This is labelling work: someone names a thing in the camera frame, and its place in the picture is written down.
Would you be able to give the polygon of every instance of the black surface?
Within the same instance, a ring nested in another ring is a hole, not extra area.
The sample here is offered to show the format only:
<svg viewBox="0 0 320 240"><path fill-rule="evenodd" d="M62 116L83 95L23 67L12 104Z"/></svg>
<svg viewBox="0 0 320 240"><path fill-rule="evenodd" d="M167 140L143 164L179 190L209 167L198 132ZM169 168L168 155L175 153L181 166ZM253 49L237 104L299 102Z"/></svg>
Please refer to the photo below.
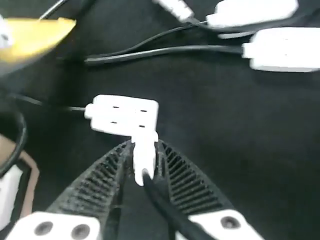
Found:
<svg viewBox="0 0 320 240"><path fill-rule="evenodd" d="M38 17L53 2L2 0L0 12ZM57 15L72 16L83 2L71 0ZM187 2L203 19L217 0ZM310 26L319 26L317 18ZM64 105L85 106L98 94L155 99L160 138L202 169L265 239L318 239L320 73L258 72L240 57L212 53L90 70L56 65L56 56L113 52L176 26L151 0L98 0L56 50L2 81L12 90ZM152 47L166 43L219 42L189 31ZM26 150L41 171L36 210L48 207L91 163L124 140L93 132L81 114L21 107L29 125ZM15 137L8 126L1 125L0 132ZM129 239L148 237L143 230L133 232Z"/></svg>

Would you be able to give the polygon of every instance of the black wire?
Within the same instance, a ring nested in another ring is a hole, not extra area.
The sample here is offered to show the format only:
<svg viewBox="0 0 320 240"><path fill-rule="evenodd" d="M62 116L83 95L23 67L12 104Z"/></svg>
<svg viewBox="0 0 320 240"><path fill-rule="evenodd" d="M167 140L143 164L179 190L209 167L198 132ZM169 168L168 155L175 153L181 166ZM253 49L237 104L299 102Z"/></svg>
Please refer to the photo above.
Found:
<svg viewBox="0 0 320 240"><path fill-rule="evenodd" d="M134 46L131 46L129 48L126 48L126 49L123 49L123 50L119 50L119 51L115 51L115 52L110 52L110 53L101 53L101 54L91 54L91 55L88 55L86 56L85 58L74 58L74 57L60 57L59 59L60 60L63 60L63 61L67 61L67 62L77 62L77 61L83 61L84 59L96 59L96 58L107 58L107 57L110 57L110 56L117 56L117 55L123 55L123 54L129 54L129 53L132 53L142 47L144 47L145 45L155 41L155 40L159 40L165 36L168 36L168 35L171 35L171 34L174 34L174 33L178 33L178 32L183 32L183 31L186 31L186 30L189 30L189 29L192 29L192 28L195 28L197 25L203 25L205 24L206 21L202 21L202 22L198 22L198 23L195 23L195 24L188 24L188 25L184 25L184 26L178 26L178 27L175 27L175 28L172 28L170 30L167 30L167 31L163 31L163 32L160 32L152 37L149 37L145 40L143 40L142 42L139 42L138 44L134 45Z"/></svg>
<svg viewBox="0 0 320 240"><path fill-rule="evenodd" d="M111 52L111 53L92 54L92 55L87 56L86 58L87 59L106 58L106 57L110 57L110 56L116 56L116 55L123 55L123 54L132 53L133 51L138 50L139 48L151 43L154 40L158 40L158 39L163 38L163 37L165 37L167 35L174 34L174 33L177 33L177 32L182 32L182 31L194 28L195 26L196 25L193 25L193 24L189 24L189 25L185 25L185 26L179 26L179 27L170 29L168 31L160 32L160 33L158 33L158 34L156 34L156 35L154 35L152 37L147 38L146 40L143 40L142 42L140 42L140 43L138 43L138 44L136 44L136 45L134 45L132 47L127 48L127 49L120 50L120 51L115 51L115 52Z"/></svg>
<svg viewBox="0 0 320 240"><path fill-rule="evenodd" d="M149 200L176 231L179 231L188 240L216 240L163 198L146 169L142 171L142 175L143 188Z"/></svg>
<svg viewBox="0 0 320 240"><path fill-rule="evenodd" d="M7 109L1 109L2 113L11 114L14 117L15 123L18 126L18 136L15 141L15 147L13 152L7 158L7 160L0 165L0 179L10 170L10 168L15 165L21 155L21 152L24 150L25 144L27 142L27 123L24 115L12 104L6 102L8 104Z"/></svg>
<svg viewBox="0 0 320 240"><path fill-rule="evenodd" d="M87 58L84 63L88 66L97 66L102 64L111 64L137 60L142 58L150 58L154 56L195 52L195 51L212 51L230 54L242 54L243 49L241 46L220 46L220 45L186 45L186 46L173 46L166 48L153 49L148 51L134 52L123 55Z"/></svg>
<svg viewBox="0 0 320 240"><path fill-rule="evenodd" d="M43 101L34 99L32 97L25 96L25 95L18 94L18 93L13 93L13 92L8 93L7 96L9 98L14 99L14 100L23 101L23 102L30 103L30 104L37 105L37 106L41 106L41 107L52 108L52 109L56 109L59 111L84 112L86 110L85 107L79 107L79 106L54 106L49 103L45 103Z"/></svg>
<svg viewBox="0 0 320 240"><path fill-rule="evenodd" d="M48 19L54 14L62 5L64 5L68 0L58 0L54 5L52 5L47 11L45 11L39 20Z"/></svg>

